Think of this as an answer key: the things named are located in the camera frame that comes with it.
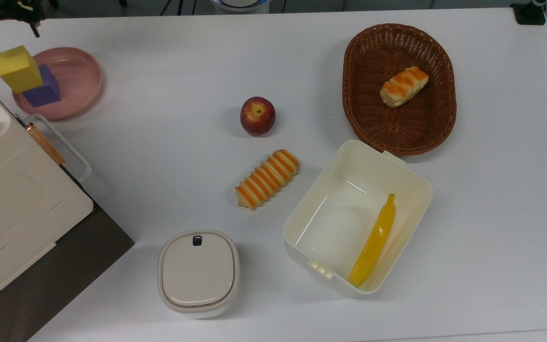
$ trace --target bread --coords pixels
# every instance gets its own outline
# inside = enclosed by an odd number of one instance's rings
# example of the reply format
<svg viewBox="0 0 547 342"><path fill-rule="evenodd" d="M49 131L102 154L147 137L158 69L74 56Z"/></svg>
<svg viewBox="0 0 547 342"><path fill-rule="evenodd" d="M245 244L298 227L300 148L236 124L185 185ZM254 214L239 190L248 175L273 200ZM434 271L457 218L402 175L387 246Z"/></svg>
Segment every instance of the bread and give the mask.
<svg viewBox="0 0 547 342"><path fill-rule="evenodd" d="M299 161L291 152L273 152L236 186L237 205L254 210L286 185L297 173L298 167Z"/></svg>
<svg viewBox="0 0 547 342"><path fill-rule="evenodd" d="M412 66L393 76L389 82L385 82L379 95L385 104L396 108L412 99L423 89L427 81L428 76L418 67Z"/></svg>

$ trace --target red apple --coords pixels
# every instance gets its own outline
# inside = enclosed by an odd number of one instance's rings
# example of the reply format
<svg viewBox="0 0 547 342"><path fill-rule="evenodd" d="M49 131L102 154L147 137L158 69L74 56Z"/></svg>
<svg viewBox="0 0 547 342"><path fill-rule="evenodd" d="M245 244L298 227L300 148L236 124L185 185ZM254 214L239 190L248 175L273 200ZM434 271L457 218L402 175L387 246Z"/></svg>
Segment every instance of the red apple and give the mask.
<svg viewBox="0 0 547 342"><path fill-rule="evenodd" d="M275 123L274 106L262 97L250 97L242 106L239 121L249 134L254 136L265 134Z"/></svg>

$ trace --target wicker basket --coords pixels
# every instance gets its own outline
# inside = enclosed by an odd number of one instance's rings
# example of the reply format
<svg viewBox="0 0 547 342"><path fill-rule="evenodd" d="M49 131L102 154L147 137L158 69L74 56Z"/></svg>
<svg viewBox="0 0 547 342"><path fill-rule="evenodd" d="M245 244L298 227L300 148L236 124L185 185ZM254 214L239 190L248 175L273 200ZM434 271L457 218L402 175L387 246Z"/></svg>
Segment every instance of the wicker basket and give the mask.
<svg viewBox="0 0 547 342"><path fill-rule="evenodd" d="M398 108L379 91L417 65L428 84ZM430 151L447 139L455 122L453 66L427 33L402 24L372 26L349 42L343 60L343 109L358 138L376 150L407 156Z"/></svg>

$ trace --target yellow sponge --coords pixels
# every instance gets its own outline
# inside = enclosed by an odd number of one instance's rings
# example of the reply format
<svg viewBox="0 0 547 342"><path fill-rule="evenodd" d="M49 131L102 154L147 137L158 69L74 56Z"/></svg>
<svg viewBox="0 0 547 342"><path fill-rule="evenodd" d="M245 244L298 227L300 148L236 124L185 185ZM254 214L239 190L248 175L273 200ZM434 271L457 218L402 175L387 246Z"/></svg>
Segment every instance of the yellow sponge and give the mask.
<svg viewBox="0 0 547 342"><path fill-rule="evenodd" d="M17 94L44 84L37 62L24 46L0 52L0 77Z"/></svg>

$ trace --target container handle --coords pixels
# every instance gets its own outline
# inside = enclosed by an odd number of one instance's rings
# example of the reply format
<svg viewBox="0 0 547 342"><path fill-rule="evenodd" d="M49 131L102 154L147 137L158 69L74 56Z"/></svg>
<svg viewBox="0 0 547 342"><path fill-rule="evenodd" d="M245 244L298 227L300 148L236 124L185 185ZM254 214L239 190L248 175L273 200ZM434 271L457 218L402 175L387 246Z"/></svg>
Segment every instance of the container handle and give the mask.
<svg viewBox="0 0 547 342"><path fill-rule="evenodd" d="M50 123L50 121L48 121L45 117L43 117L42 115L40 114L33 114L33 115L29 115L29 117L27 117L26 119L23 120L23 123L25 125L28 125L28 124L32 124L34 123L35 121L41 121L44 125L47 126L47 128L49 130L52 131L52 133L54 133L54 135L65 145L67 146L67 149L69 149L69 151L71 151L71 153L73 153L73 155L80 161L82 162L82 164L84 165L84 172L82 173L82 175L80 175L80 177L77 178L77 181L78 182L83 182L86 180L86 178L88 178L90 176L90 174L92 173L92 167L90 166L90 164L87 163L87 160L85 160L85 158L82 157L82 155L67 141L67 139L65 139L63 137L62 134L60 134L60 132L58 132L58 130L56 130L56 128L54 128L54 126L52 126L52 124Z"/></svg>
<svg viewBox="0 0 547 342"><path fill-rule="evenodd" d="M313 259L310 260L310 267L318 271L318 273L326 277L326 279L329 279L329 280L332 279L332 271L322 266L322 264L317 262L316 260L313 260Z"/></svg>
<svg viewBox="0 0 547 342"><path fill-rule="evenodd" d="M383 155L384 155L384 157L386 157L389 160L397 163L398 165L404 166L404 164L406 164L406 162L404 160L398 158L397 156L394 156L393 154L391 154L387 151L384 151Z"/></svg>

